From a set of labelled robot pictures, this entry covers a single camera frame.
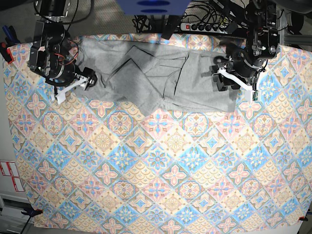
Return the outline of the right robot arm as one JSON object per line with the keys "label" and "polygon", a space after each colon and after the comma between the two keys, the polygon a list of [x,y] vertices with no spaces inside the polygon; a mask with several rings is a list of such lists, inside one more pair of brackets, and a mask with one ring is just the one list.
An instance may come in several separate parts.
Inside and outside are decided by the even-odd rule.
{"label": "right robot arm", "polygon": [[98,80],[94,70],[88,67],[81,70],[76,64],[79,46],[71,40],[68,29],[77,21],[63,22],[69,6],[68,0],[36,0],[33,3],[40,19],[35,25],[28,67],[53,86],[51,100],[58,104],[66,100],[67,92],[78,86],[87,90]]}

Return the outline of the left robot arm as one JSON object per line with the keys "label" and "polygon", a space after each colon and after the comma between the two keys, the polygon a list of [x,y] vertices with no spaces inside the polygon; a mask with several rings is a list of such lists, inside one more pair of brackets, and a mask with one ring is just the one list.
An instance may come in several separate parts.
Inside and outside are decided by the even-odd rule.
{"label": "left robot arm", "polygon": [[246,6],[230,0],[216,0],[214,8],[230,20],[225,32],[233,33],[240,26],[245,47],[227,45],[227,60],[214,67],[214,82],[219,91],[244,89],[249,102],[258,99],[261,73],[268,61],[280,52],[277,8],[272,0],[251,0]]}

